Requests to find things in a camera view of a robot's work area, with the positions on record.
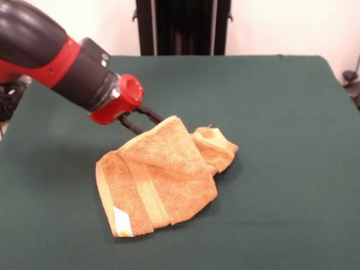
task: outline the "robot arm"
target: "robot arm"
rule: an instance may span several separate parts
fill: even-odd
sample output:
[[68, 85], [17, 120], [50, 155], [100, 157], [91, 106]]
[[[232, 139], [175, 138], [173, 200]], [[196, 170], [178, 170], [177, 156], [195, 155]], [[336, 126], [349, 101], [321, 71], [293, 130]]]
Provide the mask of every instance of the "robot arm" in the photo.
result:
[[93, 40], [77, 43], [50, 17], [22, 0], [0, 0], [0, 83], [28, 75], [109, 124], [141, 105], [140, 82], [107, 68]]

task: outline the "towel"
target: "towel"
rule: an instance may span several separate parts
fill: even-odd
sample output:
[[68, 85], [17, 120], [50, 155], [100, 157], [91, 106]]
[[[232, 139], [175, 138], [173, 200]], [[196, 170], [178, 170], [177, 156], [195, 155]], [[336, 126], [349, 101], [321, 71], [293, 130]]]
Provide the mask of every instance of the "towel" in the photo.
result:
[[96, 183], [112, 235], [145, 235], [193, 218], [217, 197], [213, 177], [238, 149], [218, 128], [190, 134], [171, 116], [105, 154]]

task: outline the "white label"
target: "white label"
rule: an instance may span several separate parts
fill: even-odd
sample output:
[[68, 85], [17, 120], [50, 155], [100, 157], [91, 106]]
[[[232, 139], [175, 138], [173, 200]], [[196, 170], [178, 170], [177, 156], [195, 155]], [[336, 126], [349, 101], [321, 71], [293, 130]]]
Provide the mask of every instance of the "white label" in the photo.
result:
[[129, 215], [113, 206], [114, 217], [115, 217], [115, 227], [118, 235], [120, 237], [133, 237], [133, 232], [130, 225]]

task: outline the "green tablecloth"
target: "green tablecloth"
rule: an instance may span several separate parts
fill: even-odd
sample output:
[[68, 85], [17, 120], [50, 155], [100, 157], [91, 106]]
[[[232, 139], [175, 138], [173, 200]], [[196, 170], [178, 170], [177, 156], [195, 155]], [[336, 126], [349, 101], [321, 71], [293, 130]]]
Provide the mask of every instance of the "green tablecloth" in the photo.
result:
[[0, 142], [0, 269], [360, 269], [360, 118], [325, 60], [115, 57], [111, 68], [137, 76], [163, 117], [239, 145], [217, 199], [191, 221], [114, 240], [95, 162], [134, 135], [33, 83]]

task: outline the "black cable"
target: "black cable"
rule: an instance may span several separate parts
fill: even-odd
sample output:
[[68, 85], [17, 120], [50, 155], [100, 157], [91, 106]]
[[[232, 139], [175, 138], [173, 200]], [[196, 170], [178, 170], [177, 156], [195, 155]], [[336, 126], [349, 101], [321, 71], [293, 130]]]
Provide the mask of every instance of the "black cable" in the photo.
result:
[[359, 67], [360, 67], [360, 55], [359, 55], [359, 58], [358, 58], [358, 64], [356, 64], [356, 68], [355, 68], [354, 76], [353, 76], [353, 79], [352, 79], [352, 80], [355, 80], [355, 79], [356, 79], [357, 73], [358, 73], [358, 71], [359, 71]]

